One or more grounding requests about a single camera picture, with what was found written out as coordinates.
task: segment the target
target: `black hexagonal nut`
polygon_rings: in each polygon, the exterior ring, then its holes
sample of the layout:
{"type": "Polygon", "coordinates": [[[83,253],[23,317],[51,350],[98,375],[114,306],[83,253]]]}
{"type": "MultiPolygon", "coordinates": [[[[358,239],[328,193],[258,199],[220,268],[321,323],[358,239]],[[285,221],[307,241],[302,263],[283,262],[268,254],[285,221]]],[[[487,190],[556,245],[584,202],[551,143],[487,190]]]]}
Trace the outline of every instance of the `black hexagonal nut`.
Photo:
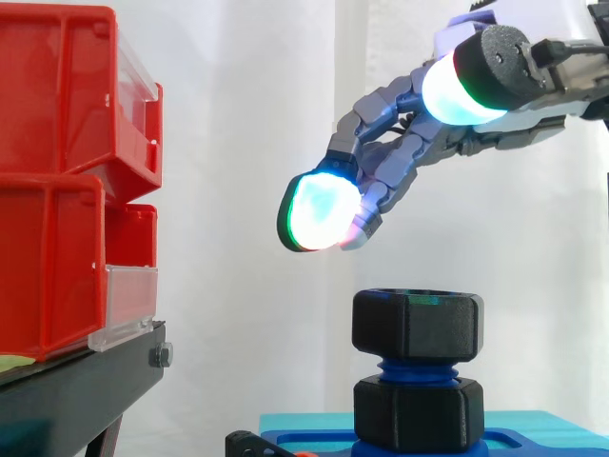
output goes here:
{"type": "Polygon", "coordinates": [[[397,453],[463,453],[484,434],[482,387],[460,379],[453,387],[390,384],[379,376],[354,388],[355,432],[397,453]]]}
{"type": "Polygon", "coordinates": [[[372,289],[353,300],[353,346],[394,361],[469,362],[482,348],[484,302],[478,295],[372,289]]]}

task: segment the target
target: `black metal shelf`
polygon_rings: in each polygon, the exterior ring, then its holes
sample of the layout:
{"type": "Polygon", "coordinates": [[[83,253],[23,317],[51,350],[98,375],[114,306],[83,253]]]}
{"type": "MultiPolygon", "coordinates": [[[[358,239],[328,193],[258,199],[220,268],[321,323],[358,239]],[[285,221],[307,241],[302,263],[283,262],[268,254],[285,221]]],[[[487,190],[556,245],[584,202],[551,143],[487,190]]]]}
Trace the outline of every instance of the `black metal shelf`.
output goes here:
{"type": "Polygon", "coordinates": [[[123,413],[161,381],[164,323],[106,352],[83,350],[0,375],[0,456],[111,456],[123,413]]]}

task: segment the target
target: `illuminated fingertip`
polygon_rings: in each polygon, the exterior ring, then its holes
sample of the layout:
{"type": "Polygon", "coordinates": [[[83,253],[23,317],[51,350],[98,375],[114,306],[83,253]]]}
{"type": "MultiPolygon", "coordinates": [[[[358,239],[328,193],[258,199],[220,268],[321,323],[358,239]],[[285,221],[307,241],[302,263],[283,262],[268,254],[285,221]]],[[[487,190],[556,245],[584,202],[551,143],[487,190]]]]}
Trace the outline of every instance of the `illuminated fingertip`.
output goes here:
{"type": "Polygon", "coordinates": [[[484,107],[467,93],[455,71],[454,52],[429,69],[422,83],[422,99],[432,116],[451,126],[478,126],[507,113],[484,107]]]}

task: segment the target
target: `black clamp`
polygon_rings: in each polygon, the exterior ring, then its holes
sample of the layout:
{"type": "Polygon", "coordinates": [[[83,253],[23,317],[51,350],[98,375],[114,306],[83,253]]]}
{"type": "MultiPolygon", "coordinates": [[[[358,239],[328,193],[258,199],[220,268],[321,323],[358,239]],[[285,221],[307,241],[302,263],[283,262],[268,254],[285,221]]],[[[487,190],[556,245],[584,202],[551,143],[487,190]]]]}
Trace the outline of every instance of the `black clamp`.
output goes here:
{"type": "Polygon", "coordinates": [[[233,431],[226,437],[226,457],[268,457],[267,450],[280,457],[296,457],[251,431],[233,431]]]}

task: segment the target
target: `screw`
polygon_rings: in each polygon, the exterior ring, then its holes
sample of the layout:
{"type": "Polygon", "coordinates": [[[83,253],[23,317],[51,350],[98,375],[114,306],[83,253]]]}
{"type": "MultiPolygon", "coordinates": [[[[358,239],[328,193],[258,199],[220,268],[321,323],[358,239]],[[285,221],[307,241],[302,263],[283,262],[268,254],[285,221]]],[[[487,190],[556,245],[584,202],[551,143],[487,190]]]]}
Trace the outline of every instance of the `screw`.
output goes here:
{"type": "Polygon", "coordinates": [[[173,362],[173,345],[161,343],[156,347],[156,363],[158,368],[169,368],[173,362]]]}

